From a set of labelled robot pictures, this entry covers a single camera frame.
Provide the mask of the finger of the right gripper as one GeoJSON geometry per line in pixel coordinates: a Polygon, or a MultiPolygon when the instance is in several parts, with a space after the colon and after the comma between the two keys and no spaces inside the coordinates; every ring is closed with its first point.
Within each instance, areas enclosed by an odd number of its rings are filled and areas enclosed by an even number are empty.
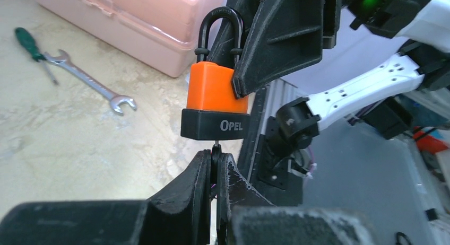
{"type": "MultiPolygon", "coordinates": [[[[235,9],[244,22],[244,34],[241,45],[244,46],[253,23],[254,16],[262,0],[227,0],[226,6],[235,9]]],[[[234,68],[234,55],[230,50],[235,46],[235,31],[228,19],[223,19],[220,29],[207,57],[208,61],[218,65],[234,68]]]]}

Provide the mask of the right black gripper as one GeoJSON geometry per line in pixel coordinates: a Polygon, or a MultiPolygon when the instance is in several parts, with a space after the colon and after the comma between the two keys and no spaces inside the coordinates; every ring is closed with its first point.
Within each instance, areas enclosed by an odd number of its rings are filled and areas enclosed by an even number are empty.
{"type": "Polygon", "coordinates": [[[341,10],[352,1],[262,0],[235,67],[235,96],[318,63],[335,47],[341,10]]]}

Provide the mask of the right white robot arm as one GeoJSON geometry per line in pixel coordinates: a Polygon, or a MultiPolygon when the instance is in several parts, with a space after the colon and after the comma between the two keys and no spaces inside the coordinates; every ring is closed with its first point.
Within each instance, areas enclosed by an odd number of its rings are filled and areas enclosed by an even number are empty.
{"type": "Polygon", "coordinates": [[[262,156],[280,160],[304,149],[338,119],[393,95],[449,84],[449,0],[228,0],[205,20],[222,19],[204,58],[232,69],[235,99],[285,75],[319,63],[336,45],[342,9],[353,30],[366,28],[408,41],[379,66],[320,93],[294,100],[276,113],[277,131],[262,156]]]}

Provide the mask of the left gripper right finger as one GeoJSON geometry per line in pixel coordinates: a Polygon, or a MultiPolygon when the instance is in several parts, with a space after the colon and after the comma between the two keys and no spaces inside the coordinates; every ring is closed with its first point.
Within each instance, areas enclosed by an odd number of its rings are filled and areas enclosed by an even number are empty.
{"type": "Polygon", "coordinates": [[[274,206],[240,174],[232,154],[221,154],[217,171],[217,244],[379,243],[356,212],[274,206]]]}

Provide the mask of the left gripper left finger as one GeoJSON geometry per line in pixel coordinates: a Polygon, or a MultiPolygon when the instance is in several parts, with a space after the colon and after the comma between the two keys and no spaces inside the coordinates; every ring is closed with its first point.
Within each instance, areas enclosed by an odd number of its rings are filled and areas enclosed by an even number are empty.
{"type": "Polygon", "coordinates": [[[211,152],[145,200],[31,202],[1,221],[1,244],[209,244],[211,152]]]}

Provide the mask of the orange black padlock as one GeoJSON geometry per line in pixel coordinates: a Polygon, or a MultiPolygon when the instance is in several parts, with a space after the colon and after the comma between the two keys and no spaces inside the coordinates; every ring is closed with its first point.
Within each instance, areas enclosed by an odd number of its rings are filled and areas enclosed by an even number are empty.
{"type": "Polygon", "coordinates": [[[234,70],[207,60],[210,27],[218,19],[227,19],[233,26],[235,43],[230,54],[234,63],[242,53],[241,15],[226,6],[208,12],[200,25],[196,63],[191,65],[186,108],[181,112],[181,137],[197,141],[243,139],[248,133],[248,98],[236,97],[232,86],[234,70]]]}

